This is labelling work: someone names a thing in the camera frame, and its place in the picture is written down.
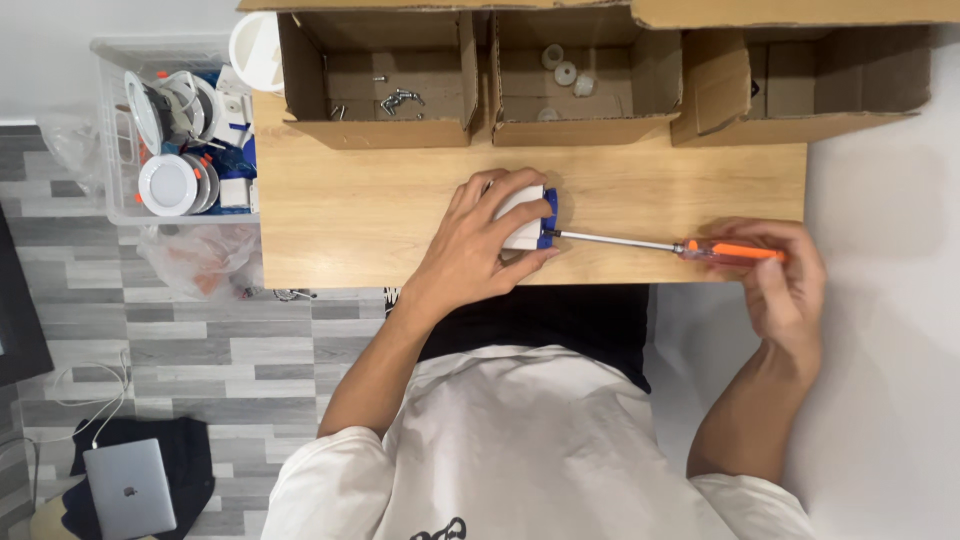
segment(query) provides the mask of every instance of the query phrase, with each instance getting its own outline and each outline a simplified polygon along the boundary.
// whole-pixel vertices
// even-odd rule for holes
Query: black cloth
[[[518,286],[455,309],[430,333],[417,361],[488,345],[562,345],[615,367],[649,394],[643,377],[649,292],[646,284]]]
[[[85,424],[86,420],[83,420],[77,429]],[[84,452],[90,450],[93,435],[102,425],[102,420],[95,420],[88,428],[73,436],[76,448],[70,476],[86,473]],[[177,516],[176,529],[154,536],[158,540],[182,540],[209,502],[216,483],[206,422],[191,418],[153,422],[112,419],[97,437],[97,446],[104,448],[145,439],[156,439],[159,443],[163,469],[170,482],[170,498]],[[102,540],[90,484],[86,479],[63,494],[63,505],[66,513],[60,521],[67,530],[81,540]]]

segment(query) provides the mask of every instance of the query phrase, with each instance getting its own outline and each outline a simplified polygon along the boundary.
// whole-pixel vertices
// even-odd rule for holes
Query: laptop
[[[104,540],[130,540],[177,528],[156,439],[84,452]]]

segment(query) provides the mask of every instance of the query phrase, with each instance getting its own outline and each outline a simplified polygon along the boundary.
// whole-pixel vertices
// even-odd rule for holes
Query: hand
[[[507,236],[553,213],[545,200],[517,205],[493,216],[510,195],[529,185],[546,184],[541,172],[526,168],[478,172],[457,187],[450,207],[430,242],[420,267],[403,286],[396,308],[406,307],[431,327],[457,307],[507,294],[560,253],[556,247],[528,252],[504,266],[500,249]],[[484,187],[492,181],[486,192]]]
[[[820,368],[820,317],[827,269],[804,225],[732,218],[714,225],[710,237],[744,241],[786,253],[783,265],[768,258],[742,276],[747,310],[756,335],[793,358],[806,375],[815,378]]]

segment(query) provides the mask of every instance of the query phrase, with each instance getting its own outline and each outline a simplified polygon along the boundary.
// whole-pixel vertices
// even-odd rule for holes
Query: white plastic box
[[[260,215],[180,215],[160,217],[134,199],[139,191],[140,155],[136,126],[124,89],[124,73],[145,81],[157,71],[219,71],[229,63],[229,35],[177,37],[102,37],[90,43],[99,74],[100,138],[104,152],[107,217],[116,225],[258,223]]]

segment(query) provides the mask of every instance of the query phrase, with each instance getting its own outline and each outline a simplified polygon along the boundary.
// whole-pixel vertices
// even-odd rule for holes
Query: wooden desk
[[[400,286],[417,268],[457,184],[530,165],[560,198],[558,228],[674,242],[728,215],[803,219],[806,145],[677,149],[664,129],[627,146],[473,145],[334,151],[283,126],[282,98],[255,92],[266,286]],[[558,238],[528,283],[696,282],[703,268],[652,250]]]

